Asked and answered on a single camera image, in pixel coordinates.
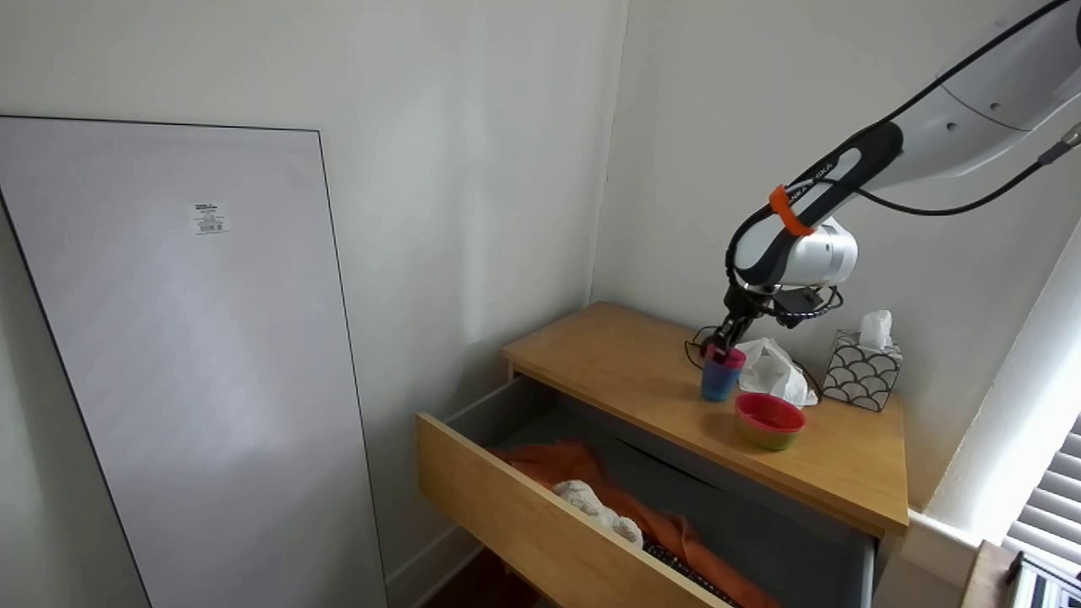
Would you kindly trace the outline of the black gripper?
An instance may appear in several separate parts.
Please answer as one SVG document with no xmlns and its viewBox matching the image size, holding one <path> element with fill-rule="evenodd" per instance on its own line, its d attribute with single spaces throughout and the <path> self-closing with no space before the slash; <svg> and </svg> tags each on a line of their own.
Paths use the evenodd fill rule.
<svg viewBox="0 0 1081 608">
<path fill-rule="evenodd" d="M 722 298 L 725 304 L 725 320 L 720 327 L 714 327 L 709 342 L 707 342 L 707 363 L 722 363 L 746 334 L 746 327 L 757 318 L 773 318 L 785 327 L 793 327 L 800 320 L 809 320 L 822 314 L 822 294 L 817 292 L 751 292 L 742 285 L 732 285 Z"/>
</svg>

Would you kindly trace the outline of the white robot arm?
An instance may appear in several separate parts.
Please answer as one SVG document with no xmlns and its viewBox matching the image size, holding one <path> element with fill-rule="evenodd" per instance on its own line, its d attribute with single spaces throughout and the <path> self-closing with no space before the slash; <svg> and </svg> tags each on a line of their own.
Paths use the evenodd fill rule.
<svg viewBox="0 0 1081 608">
<path fill-rule="evenodd" d="M 1079 79 L 1081 0 L 1040 0 L 894 112 L 781 181 L 725 242 L 725 318 L 698 355 L 722 363 L 757 318 L 798 327 L 834 311 L 859 259 L 853 238 L 834 220 L 841 204 L 865 197 L 894 212 L 927 212 L 883 199 L 878 187 L 988 161 L 1066 107 Z"/>
</svg>

